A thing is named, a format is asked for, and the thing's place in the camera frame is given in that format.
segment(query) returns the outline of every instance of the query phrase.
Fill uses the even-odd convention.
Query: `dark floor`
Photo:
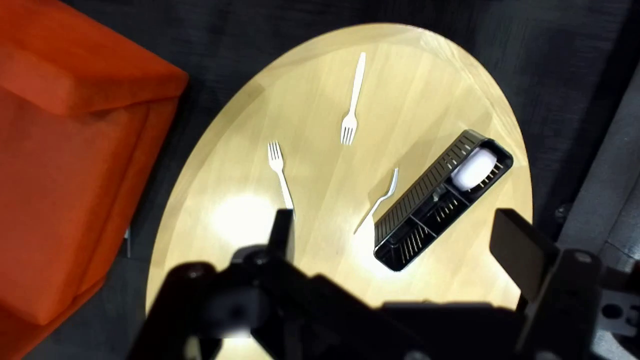
[[[216,111],[259,67],[322,31],[403,21],[440,31],[497,79],[531,163],[536,225],[555,237],[634,69],[632,0],[68,0],[190,71],[175,123],[132,223],[132,257],[30,357],[124,357],[144,307],[148,255],[168,194]]]

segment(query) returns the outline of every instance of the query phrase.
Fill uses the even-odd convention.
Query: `round wooden table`
[[[352,145],[339,144],[358,53],[365,71]],[[374,255],[374,222],[356,223],[399,167],[397,192],[461,131],[493,138],[513,167],[405,270]],[[145,307],[179,261],[223,270],[230,255],[268,239],[284,206],[265,145],[278,139],[292,189],[294,257],[370,305],[385,299],[492,301],[511,307],[517,288],[488,250],[496,208],[531,219],[531,183],[517,122],[492,75],[461,47],[427,29],[370,23],[314,37],[255,74],[204,131],[165,206],[156,237]],[[221,357],[259,357],[245,331],[223,339]]]

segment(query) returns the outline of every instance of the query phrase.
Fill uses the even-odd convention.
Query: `orange box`
[[[101,286],[185,79],[61,2],[1,2],[0,357]]]

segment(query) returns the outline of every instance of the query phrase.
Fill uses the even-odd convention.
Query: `fork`
[[[285,208],[294,208],[292,194],[287,189],[285,178],[284,178],[284,158],[278,139],[271,139],[265,147],[268,165],[278,174],[279,189],[284,196]]]
[[[360,225],[363,223],[363,219],[365,219],[365,217],[372,217],[372,215],[374,215],[374,211],[380,208],[380,203],[382,203],[383,199],[388,199],[389,196],[394,196],[394,194],[396,194],[396,187],[397,187],[397,174],[399,174],[399,169],[397,169],[397,167],[394,167],[391,182],[388,183],[385,194],[383,194],[383,196],[380,196],[380,198],[375,199],[375,203],[372,206],[372,210],[368,210],[368,211],[365,211],[365,215],[358,222],[358,225],[356,225],[354,233],[360,230]]]
[[[352,102],[348,105],[348,111],[346,111],[346,115],[341,119],[341,128],[339,128],[339,144],[354,144],[354,138],[356,138],[356,129],[358,129],[356,105],[358,105],[358,97],[360,97],[363,65],[365,65],[365,51],[360,51],[356,75],[354,75],[354,85],[352,85]]]

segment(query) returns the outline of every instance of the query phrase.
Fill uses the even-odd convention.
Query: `wooden tabletop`
[[[337,141],[358,53],[365,71],[352,145]],[[360,217],[399,167],[401,194],[461,131],[493,138],[513,167],[405,270],[374,255],[374,222]],[[517,122],[492,75],[427,29],[370,23],[314,37],[255,74],[194,147],[156,237],[145,307],[165,272],[205,259],[226,267],[234,250],[263,243],[284,206],[265,145],[278,139],[292,189],[294,264],[325,274],[370,305],[385,299],[492,301],[511,307],[517,288],[488,251],[493,208],[531,219],[531,183]],[[251,342],[228,335],[223,353]]]

